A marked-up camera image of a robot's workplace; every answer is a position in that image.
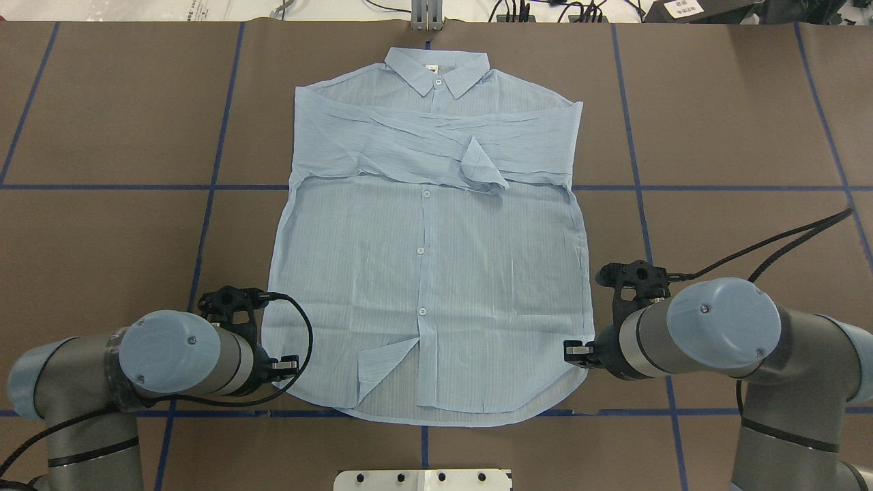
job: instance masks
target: sticker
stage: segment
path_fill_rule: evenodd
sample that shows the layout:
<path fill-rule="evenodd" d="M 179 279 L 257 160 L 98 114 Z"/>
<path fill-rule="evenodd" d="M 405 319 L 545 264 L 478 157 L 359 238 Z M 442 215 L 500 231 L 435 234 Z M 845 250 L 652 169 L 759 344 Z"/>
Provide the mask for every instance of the sticker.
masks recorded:
<path fill-rule="evenodd" d="M 664 2 L 663 6 L 673 18 L 693 16 L 704 11 L 698 0 L 670 0 Z"/>

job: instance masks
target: grid line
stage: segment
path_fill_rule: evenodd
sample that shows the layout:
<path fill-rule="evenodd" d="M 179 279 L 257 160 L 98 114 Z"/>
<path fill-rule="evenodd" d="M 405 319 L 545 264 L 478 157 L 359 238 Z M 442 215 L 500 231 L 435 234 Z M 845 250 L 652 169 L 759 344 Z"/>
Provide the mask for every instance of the grid line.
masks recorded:
<path fill-rule="evenodd" d="M 861 217 L 858 216 L 857 208 L 855 206 L 855 199 L 852 197 L 852 190 L 849 187 L 849 180 L 846 178 L 846 170 L 842 167 L 842 160 L 840 160 L 840 153 L 836 150 L 836 144 L 834 143 L 834 136 L 830 132 L 830 125 L 828 124 L 828 118 L 824 114 L 824 108 L 821 106 L 821 100 L 818 96 L 818 89 L 815 88 L 815 80 L 813 79 L 812 70 L 809 68 L 809 60 L 807 58 L 807 49 L 803 44 L 803 36 L 801 35 L 801 25 L 799 23 L 794 23 L 794 36 L 797 38 L 797 47 L 801 52 L 801 61 L 803 62 L 803 71 L 807 75 L 807 82 L 809 83 L 809 92 L 813 96 L 813 102 L 815 103 L 815 110 L 818 112 L 819 119 L 821 120 L 821 129 L 824 130 L 825 138 L 828 140 L 828 146 L 830 147 L 830 154 L 834 157 L 834 165 L 836 166 L 836 171 L 840 175 L 840 182 L 842 183 L 842 190 L 846 193 L 846 200 L 849 201 L 849 206 L 852 207 L 853 210 L 856 210 L 855 213 L 852 214 L 853 219 L 855 220 L 855 228 L 858 230 L 858 236 L 861 239 L 861 246 L 864 250 L 864 256 L 867 258 L 867 267 L 870 269 L 870 272 L 873 273 L 873 254 L 870 252 L 870 242 L 867 240 L 867 234 L 864 233 L 864 227 L 861 225 Z"/>
<path fill-rule="evenodd" d="M 218 143 L 216 145 L 215 163 L 212 166 L 212 178 L 210 180 L 210 193 L 206 198 L 206 210 L 203 213 L 203 227 L 200 231 L 200 242 L 197 246 L 197 256 L 194 263 L 194 274 L 191 279 L 191 290 L 188 297 L 188 311 L 194 311 L 194 299 L 197 295 L 197 286 L 200 282 L 200 271 L 203 265 L 203 249 L 206 246 L 206 233 L 210 228 L 210 219 L 212 216 L 212 204 L 215 201 L 216 186 L 218 182 L 218 171 L 221 169 L 221 157 L 224 150 L 224 137 L 227 134 L 227 122 L 230 118 L 230 105 L 233 102 L 233 88 L 237 79 L 237 69 L 239 67 L 239 53 L 243 46 L 243 35 L 245 34 L 245 23 L 239 23 L 239 32 L 237 34 L 237 47 L 233 55 L 233 65 L 230 69 L 230 81 L 227 87 L 227 98 L 224 101 L 224 114 L 221 121 L 221 129 L 218 132 Z M 171 401 L 169 411 L 167 412 L 167 425 L 164 428 L 164 440 L 161 446 L 161 457 L 158 459 L 157 476 L 155 477 L 155 491 L 161 491 L 163 486 L 164 471 L 167 467 L 167 459 L 169 456 L 169 446 L 173 433 L 173 421 L 175 419 L 175 401 Z"/>
<path fill-rule="evenodd" d="M 0 190 L 212 190 L 217 191 L 265 191 L 288 190 L 288 184 L 0 184 Z M 780 185 L 682 185 L 682 184 L 576 184 L 574 191 L 788 191 L 788 192 L 821 192 L 821 191 L 873 191 L 873 186 L 780 186 Z"/>
<path fill-rule="evenodd" d="M 27 101 L 24 103 L 24 109 L 22 109 L 21 111 L 21 117 L 18 119 L 18 126 L 15 127 L 15 133 L 12 135 L 12 142 L 9 144 L 9 151 L 6 153 L 6 160 L 3 161 L 3 168 L 0 169 L 0 184 L 3 184 L 3 181 L 6 180 L 6 173 L 9 172 L 9 166 L 12 164 L 12 156 L 15 155 L 15 148 L 18 145 L 18 138 L 21 137 L 21 131 L 22 129 L 24 129 L 24 122 L 27 121 L 27 114 L 31 111 L 31 103 L 33 102 L 33 97 L 37 94 L 37 87 L 39 87 L 39 81 L 43 78 L 45 65 L 49 62 L 49 55 L 52 54 L 52 47 L 54 47 L 55 38 L 58 37 L 59 28 L 60 22 L 56 22 L 54 27 L 52 28 L 52 35 L 49 37 L 49 42 L 45 46 L 43 59 L 39 62 L 37 76 L 33 79 L 33 85 L 31 86 L 30 93 L 27 94 Z"/>
<path fill-rule="evenodd" d="M 613 51 L 615 52 L 615 69 L 618 72 L 618 90 L 622 96 L 622 111 L 624 112 L 624 129 L 628 137 L 628 152 L 630 153 L 630 168 L 634 175 L 634 191 L 636 192 L 636 206 L 640 215 L 640 227 L 643 229 L 643 245 L 646 250 L 646 260 L 654 264 L 652 248 L 649 237 L 649 224 L 646 221 L 645 203 L 643 201 L 643 183 L 640 180 L 640 170 L 636 162 L 636 147 L 634 146 L 634 133 L 630 125 L 630 108 L 628 95 L 624 85 L 624 71 L 622 70 L 622 53 L 618 44 L 618 31 L 615 24 L 609 25 L 612 31 Z M 679 471 L 679 484 L 682 491 L 688 491 L 688 476 L 685 472 L 685 456 L 682 449 L 682 434 L 679 431 L 679 417 L 676 413 L 676 398 L 673 394 L 673 380 L 670 377 L 664 379 L 667 390 L 667 401 L 670 403 L 670 423 L 673 429 L 673 444 L 676 451 L 676 463 Z"/>
<path fill-rule="evenodd" d="M 678 416 L 738 416 L 735 407 L 704 407 L 704 408 L 677 408 Z M 845 410 L 848 416 L 873 416 L 873 406 L 851 406 Z M 166 418 L 169 411 L 139 411 L 138 418 Z M 595 413 L 576 412 L 572 409 L 549 409 L 534 416 L 534 418 L 646 418 L 646 417 L 669 417 L 673 411 L 670 409 L 601 409 Z M 0 410 L 0 418 L 19 418 L 12 409 Z M 325 419 L 325 418 L 354 418 L 344 412 L 335 409 L 324 410 L 252 410 L 232 411 L 221 409 L 206 410 L 180 410 L 174 411 L 174 418 L 276 418 L 276 419 Z"/>

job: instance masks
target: metal bracket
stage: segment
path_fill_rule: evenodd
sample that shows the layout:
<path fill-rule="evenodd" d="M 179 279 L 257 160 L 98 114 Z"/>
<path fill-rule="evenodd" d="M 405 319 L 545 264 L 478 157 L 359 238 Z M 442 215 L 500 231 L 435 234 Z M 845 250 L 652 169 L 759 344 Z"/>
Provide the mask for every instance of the metal bracket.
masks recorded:
<path fill-rule="evenodd" d="M 443 0 L 412 0 L 412 30 L 441 31 Z"/>
<path fill-rule="evenodd" d="M 345 471 L 333 491 L 512 491 L 512 471 L 505 469 L 428 469 Z"/>

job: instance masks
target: shirt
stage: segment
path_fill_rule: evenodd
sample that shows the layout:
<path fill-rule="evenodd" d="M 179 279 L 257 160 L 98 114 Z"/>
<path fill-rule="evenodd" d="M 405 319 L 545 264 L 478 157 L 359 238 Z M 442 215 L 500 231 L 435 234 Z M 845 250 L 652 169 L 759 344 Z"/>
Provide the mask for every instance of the shirt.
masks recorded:
<path fill-rule="evenodd" d="M 491 426 L 560 402 L 594 338 L 588 246 L 570 190 L 580 102 L 487 55 L 391 48 L 298 87 L 270 289 L 314 327 L 291 394 L 355 417 Z M 266 309 L 272 356 L 306 330 Z"/>

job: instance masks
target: black cable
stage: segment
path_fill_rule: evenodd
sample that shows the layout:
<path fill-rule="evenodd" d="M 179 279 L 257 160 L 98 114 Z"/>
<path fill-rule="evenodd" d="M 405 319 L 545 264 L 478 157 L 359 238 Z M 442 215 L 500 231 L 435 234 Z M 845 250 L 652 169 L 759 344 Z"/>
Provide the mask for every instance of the black cable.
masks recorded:
<path fill-rule="evenodd" d="M 633 7 L 634 10 L 636 10 L 636 14 L 640 16 L 640 23 L 642 23 L 645 18 L 646 11 L 643 10 L 643 4 L 640 2 L 640 0 L 636 0 L 636 4 L 634 4 L 631 0 L 624 0 L 624 2 Z"/>
<path fill-rule="evenodd" d="M 790 233 L 790 232 L 798 233 L 798 232 L 803 232 L 805 230 L 807 231 L 806 233 L 804 233 L 803 235 L 801 235 L 797 239 L 792 240 L 791 242 L 780 247 L 779 250 L 777 250 L 776 252 L 767 256 L 767 258 L 764 259 L 764 262 L 762 262 L 760 264 L 760 266 L 755 268 L 755 271 L 749 276 L 749 281 L 754 283 L 758 278 L 760 278 L 760 276 L 764 273 L 764 271 L 766 271 L 766 269 L 768 267 L 772 266 L 773 263 L 776 262 L 779 258 L 781 258 L 785 254 L 791 252 L 795 247 L 799 246 L 800 244 L 803 244 L 804 242 L 815 237 L 816 235 L 826 231 L 830 227 L 842 222 L 843 220 L 848 218 L 853 212 L 855 212 L 855 211 L 852 210 L 851 208 L 846 208 L 845 210 L 840 211 L 839 213 L 837 213 L 835 215 L 831 215 L 830 217 L 823 218 L 821 220 L 813 222 L 812 224 L 804 225 L 802 227 L 798 227 L 796 229 L 790 230 L 788 232 L 783 232 L 777 236 L 774 236 L 776 238 L 781 239 L 783 237 L 786 237 L 787 235 L 792 235 L 792 233 Z M 763 242 L 765 244 L 769 244 L 770 242 L 773 242 L 774 240 L 778 240 L 778 239 L 770 238 L 770 239 L 767 239 Z M 742 416 L 743 410 L 745 409 L 744 405 L 743 405 L 743 381 L 742 380 L 737 380 L 736 394 L 735 395 L 737 398 L 737 410 L 739 411 L 739 415 Z"/>
<path fill-rule="evenodd" d="M 408 14 L 412 13 L 412 10 L 396 9 L 394 7 L 386 7 L 385 5 L 379 5 L 378 3 L 374 2 L 373 0 L 364 0 L 364 2 L 369 3 L 370 5 L 373 5 L 374 7 L 379 7 L 380 9 L 390 10 L 392 12 L 406 12 Z"/>
<path fill-rule="evenodd" d="M 720 259 L 720 260 L 712 263 L 711 265 L 701 269 L 700 271 L 698 271 L 696 273 L 691 273 L 691 274 L 688 274 L 688 273 L 670 273 L 670 275 L 669 275 L 670 282 L 671 283 L 678 283 L 680 281 L 696 280 L 697 278 L 703 276 L 704 274 L 709 273 L 713 269 L 724 265 L 724 263 L 733 261 L 734 259 L 736 259 L 740 256 L 745 256 L 746 254 L 748 254 L 752 251 L 756 251 L 756 250 L 760 249 L 761 247 L 766 246 L 768 244 L 772 244 L 773 242 L 775 242 L 777 240 L 784 239 L 785 237 L 791 237 L 792 235 L 796 235 L 800 232 L 805 232 L 807 230 L 814 229 L 814 228 L 819 227 L 821 225 L 825 225 L 828 222 L 830 222 L 831 220 L 836 220 L 832 224 L 832 225 L 834 225 L 834 224 L 838 223 L 839 221 L 843 220 L 844 218 L 846 218 L 847 216 L 851 215 L 852 212 L 853 211 L 851 208 L 847 208 L 846 210 L 840 211 L 839 213 L 836 213 L 835 215 L 831 215 L 830 217 L 822 218 L 821 220 L 816 220 L 811 224 L 802 225 L 802 226 L 799 226 L 797 228 L 791 229 L 789 231 L 774 235 L 769 239 L 761 240 L 760 242 L 758 242 L 756 244 L 748 246 L 747 248 L 743 249 L 742 251 L 735 252 L 735 253 L 731 254 L 730 256 L 727 256 L 726 258 Z"/>
<path fill-rule="evenodd" d="M 497 11 L 497 8 L 500 6 L 500 2 L 502 1 L 503 0 L 497 0 L 497 2 L 494 4 L 494 8 L 491 9 L 491 15 L 488 16 L 488 22 L 491 22 L 491 20 L 494 19 L 494 12 Z"/>
<path fill-rule="evenodd" d="M 582 17 L 582 15 L 585 13 L 585 5 L 582 5 L 581 2 L 570 2 L 567 5 L 565 5 L 564 10 L 562 10 L 560 12 L 560 15 L 558 16 L 558 22 L 563 20 L 564 14 L 567 13 L 567 9 L 569 9 L 570 7 L 573 7 L 573 6 L 579 7 L 579 17 Z"/>
<path fill-rule="evenodd" d="M 303 364 L 300 365 L 300 370 L 298 370 L 298 372 L 294 375 L 294 377 L 292 377 L 291 381 L 289 381 L 287 384 L 283 385 L 278 391 L 273 392 L 269 396 L 266 396 L 266 397 L 263 397 L 260 399 L 255 399 L 253 401 L 243 401 L 243 402 L 214 401 L 211 399 L 198 398 L 195 396 L 186 396 L 183 394 L 175 394 L 172 396 L 163 396 L 163 397 L 154 398 L 154 399 L 144 399 L 145 402 L 152 404 L 152 403 L 159 403 L 162 401 L 189 401 L 192 403 L 199 403 L 199 404 L 204 404 L 204 405 L 213 405 L 213 406 L 217 406 L 217 407 L 249 407 L 249 406 L 253 406 L 253 405 L 260 405 L 260 404 L 263 404 L 266 402 L 270 402 L 273 399 L 286 393 L 288 391 L 288 389 L 291 389 L 291 386 L 294 385 L 295 382 L 297 382 L 297 379 L 300 378 L 301 375 L 303 375 L 303 371 L 306 370 L 306 367 L 309 365 L 309 358 L 312 357 L 312 355 L 313 355 L 313 325 L 311 322 L 309 322 L 309 317 L 306 316 L 306 312 L 303 311 L 303 308 L 300 306 L 300 304 L 298 304 L 297 301 L 295 301 L 293 298 L 291 298 L 290 296 L 288 296 L 286 294 L 277 294 L 275 292 L 267 292 L 267 294 L 272 296 L 271 300 L 284 300 L 284 301 L 291 302 L 291 304 L 300 313 L 300 317 L 303 318 L 303 322 L 306 324 L 306 331 L 309 333 L 309 343 L 308 343 L 308 346 L 306 347 L 306 358 L 304 358 Z"/>
<path fill-rule="evenodd" d="M 743 415 L 743 381 L 737 381 L 737 409 L 739 410 L 739 415 Z"/>
<path fill-rule="evenodd" d="M 506 22 L 509 22 L 509 0 L 497 0 L 494 4 L 494 8 L 491 9 L 491 15 L 488 16 L 488 22 L 491 22 L 491 20 L 494 19 L 494 12 L 497 11 L 497 8 L 501 3 L 506 6 Z"/>
<path fill-rule="evenodd" d="M 23 482 L 18 481 L 4 481 L 2 479 L 0 479 L 0 488 L 16 489 L 19 491 L 37 491 L 37 489 L 30 484 L 24 484 Z"/>
<path fill-rule="evenodd" d="M 3 475 L 6 474 L 6 471 L 8 471 L 10 467 L 12 467 L 12 464 L 15 463 L 16 460 L 18 460 L 18 457 L 21 457 L 22 453 L 26 452 L 28 448 L 33 446 L 33 444 L 37 443 L 41 439 L 51 435 L 52 433 L 59 432 L 65 428 L 81 423 L 82 421 L 85 421 L 87 419 L 97 418 L 98 416 L 105 416 L 107 414 L 112 414 L 113 412 L 118 412 L 118 408 L 114 405 L 109 405 L 107 407 L 104 407 L 103 409 L 98 409 L 97 411 L 91 411 L 75 418 L 69 418 L 66 421 L 57 423 L 54 426 L 49 426 L 43 431 L 33 435 L 32 437 L 28 438 L 23 444 L 18 446 L 18 448 L 16 448 L 15 451 L 12 452 L 12 454 L 10 454 L 10 456 L 3 461 L 3 464 L 0 464 L 0 478 L 2 478 Z M 29 486 L 27 484 L 24 484 L 23 482 L 0 481 L 0 486 L 6 486 L 8 488 L 9 485 L 7 483 L 12 483 L 13 485 L 17 486 L 17 488 L 13 489 L 26 489 L 27 491 L 33 491 L 33 486 Z"/>

